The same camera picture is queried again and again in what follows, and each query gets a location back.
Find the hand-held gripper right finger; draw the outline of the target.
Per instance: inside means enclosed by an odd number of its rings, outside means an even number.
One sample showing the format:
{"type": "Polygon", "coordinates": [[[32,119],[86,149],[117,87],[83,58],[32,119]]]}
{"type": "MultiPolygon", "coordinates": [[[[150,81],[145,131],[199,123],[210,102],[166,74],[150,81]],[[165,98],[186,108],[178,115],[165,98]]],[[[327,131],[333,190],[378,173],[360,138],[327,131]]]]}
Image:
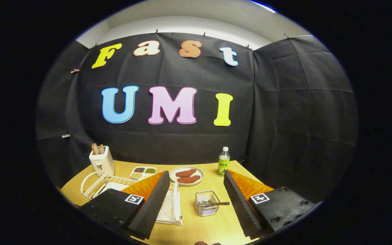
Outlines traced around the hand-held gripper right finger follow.
{"type": "Polygon", "coordinates": [[[246,237],[275,236],[320,206],[291,188],[271,188],[226,170],[224,186],[246,237]]]}

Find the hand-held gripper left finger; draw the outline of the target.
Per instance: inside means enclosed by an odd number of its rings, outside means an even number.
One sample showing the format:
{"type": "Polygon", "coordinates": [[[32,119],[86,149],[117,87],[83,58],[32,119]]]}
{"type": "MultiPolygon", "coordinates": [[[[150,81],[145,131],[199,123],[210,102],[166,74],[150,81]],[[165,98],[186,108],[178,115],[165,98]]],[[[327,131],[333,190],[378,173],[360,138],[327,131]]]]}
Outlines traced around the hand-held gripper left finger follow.
{"type": "Polygon", "coordinates": [[[108,189],[80,211],[116,233],[149,239],[169,185],[169,172],[162,171],[121,191],[108,189]]]}

